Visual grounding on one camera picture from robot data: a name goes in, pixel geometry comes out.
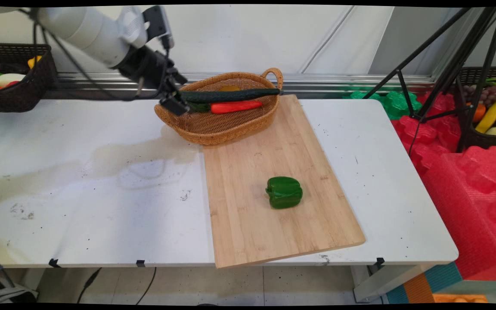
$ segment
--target basket handle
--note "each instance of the basket handle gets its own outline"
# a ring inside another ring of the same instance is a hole
[[[283,77],[282,77],[282,72],[281,70],[277,68],[269,68],[267,69],[264,73],[262,73],[263,78],[267,78],[267,75],[269,73],[273,73],[277,77],[277,88],[279,90],[282,90],[282,83],[283,83]]]

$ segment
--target red carrot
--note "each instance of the red carrot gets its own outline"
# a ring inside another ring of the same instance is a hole
[[[262,106],[260,101],[236,101],[236,102],[220,102],[212,103],[211,110],[215,114],[250,110]]]

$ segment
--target dark wicker basket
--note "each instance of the dark wicker basket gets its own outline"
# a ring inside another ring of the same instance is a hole
[[[478,83],[480,79],[480,74],[482,73],[482,67],[466,67],[462,68],[459,73],[459,79],[462,85],[472,85]],[[496,77],[496,67],[491,67],[490,71],[487,75],[488,78]],[[455,105],[457,109],[460,109],[466,105],[465,102],[462,102],[462,96],[460,94],[460,89],[455,85]],[[467,113],[459,114],[459,124],[461,129],[466,123],[466,119],[468,118]],[[488,149],[490,146],[496,146],[496,136],[485,135],[484,133],[477,132],[474,129],[473,125],[470,125],[470,128],[467,131],[465,146],[470,147],[472,145],[482,147],[484,149]]]
[[[0,63],[26,65],[28,59],[34,57],[34,53],[33,44],[0,43]],[[42,56],[41,59],[20,83],[0,90],[0,112],[30,111],[53,83],[57,69],[51,55],[51,47],[38,44],[37,54]]]

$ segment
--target tripod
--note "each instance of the tripod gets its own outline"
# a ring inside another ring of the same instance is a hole
[[[440,92],[443,92],[443,94],[445,94],[449,90],[449,87],[453,84],[453,82],[455,82],[460,69],[462,69],[464,63],[466,62],[472,51],[474,51],[477,43],[480,41],[480,39],[482,39],[489,27],[496,21],[496,6],[486,7],[481,12],[480,16],[476,20],[476,23],[474,23],[474,26],[472,26],[470,32],[465,37],[461,46],[457,49],[455,55],[453,55],[453,58],[449,61],[447,67],[445,67],[445,69],[437,79],[433,90],[430,92],[430,95],[426,99],[426,102],[422,105],[422,108],[417,113],[415,113],[415,111],[413,110],[413,106],[411,104],[411,100],[409,99],[409,93],[401,70],[470,9],[471,8],[460,9],[453,17],[451,17],[451,19],[447,21],[447,23],[441,26],[441,28],[439,28],[431,37],[429,37],[429,39],[422,43],[414,52],[411,53],[411,55],[409,55],[404,61],[402,61],[397,67],[395,67],[384,79],[382,79],[380,83],[374,86],[374,88],[372,88],[372,90],[370,90],[370,92],[368,92],[363,97],[363,99],[368,99],[370,96],[372,96],[372,94],[374,94],[377,90],[384,86],[384,84],[386,84],[386,82],[388,82],[394,75],[397,74],[401,84],[401,88],[403,90],[403,94],[405,96],[405,100],[407,101],[407,106],[409,108],[409,117],[417,119],[420,124],[423,124],[429,120],[433,120],[434,118],[440,118],[451,114],[468,113],[466,122],[461,128],[461,137],[459,139],[459,144],[456,150],[458,153],[462,152],[465,147],[468,130],[470,129],[472,118],[474,118],[474,113],[476,112],[476,108],[478,106],[478,100],[480,100],[480,94],[482,93],[482,90],[484,90],[484,83],[489,73],[493,57],[495,56],[496,27],[491,39],[490,47],[487,51],[486,59],[484,61],[484,70],[480,75],[476,90],[474,91],[471,105],[465,106],[463,108],[456,108],[455,110],[443,112],[429,117],[426,117],[426,114],[429,112],[437,95]],[[460,81],[457,80],[456,82],[457,86],[461,87]]]

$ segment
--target green bell pepper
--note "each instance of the green bell pepper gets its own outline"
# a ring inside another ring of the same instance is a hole
[[[269,203],[275,209],[284,209],[300,203],[303,191],[300,183],[289,177],[274,177],[267,181],[265,189],[269,194]]]

